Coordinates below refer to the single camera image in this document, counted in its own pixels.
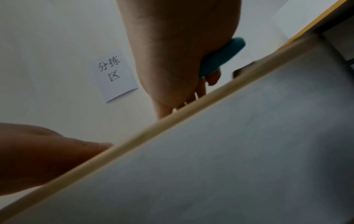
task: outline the light wood trim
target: light wood trim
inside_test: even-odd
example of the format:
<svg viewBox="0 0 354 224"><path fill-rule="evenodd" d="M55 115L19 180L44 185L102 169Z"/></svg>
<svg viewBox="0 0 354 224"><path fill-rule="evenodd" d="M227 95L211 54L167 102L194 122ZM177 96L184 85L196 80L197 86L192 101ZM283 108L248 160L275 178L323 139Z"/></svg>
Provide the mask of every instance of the light wood trim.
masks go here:
<svg viewBox="0 0 354 224"><path fill-rule="evenodd" d="M228 84L153 124L122 145L113 147L101 153L61 177L44 185L38 190L24 196L13 204L8 205L0 211L0 223L4 223L18 213L23 212L29 207L49 198L53 194L63 190L74 182L91 174L95 170L107 165L124 154L129 153L133 149L142 146L151 139L162 134L164 131L173 128L182 121L189 119L207 107L216 104L248 84L265 76L277 67L311 49L314 45L316 45L317 40L317 37L302 39L281 51L275 52L272 55L257 61L257 63L255 63L252 67L244 71L243 74Z"/></svg>
<svg viewBox="0 0 354 224"><path fill-rule="evenodd" d="M319 15L315 20L313 20L311 23L309 23L304 29L302 29L300 32L295 34L292 38L290 38L285 44L283 44L281 48L289 45L291 42L299 38L301 35L309 31L314 25L316 25L319 21L324 19L326 16L328 16L330 13L332 13L334 10L336 10L338 7L340 7L342 4L344 4L348 0L338 0L336 3L334 3L331 7L329 7L326 11L324 11L322 14Z"/></svg>

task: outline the hand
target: hand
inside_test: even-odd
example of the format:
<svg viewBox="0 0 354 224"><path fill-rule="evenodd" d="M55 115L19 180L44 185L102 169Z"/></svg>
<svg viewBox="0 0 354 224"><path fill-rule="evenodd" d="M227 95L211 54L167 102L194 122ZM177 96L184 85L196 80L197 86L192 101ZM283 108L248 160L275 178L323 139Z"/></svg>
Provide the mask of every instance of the hand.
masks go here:
<svg viewBox="0 0 354 224"><path fill-rule="evenodd" d="M159 118L205 95L216 71L199 80L201 59L228 43L240 0L117 0L139 80Z"/></svg>
<svg viewBox="0 0 354 224"><path fill-rule="evenodd" d="M0 123L0 195L43 185L110 147L46 128Z"/></svg>

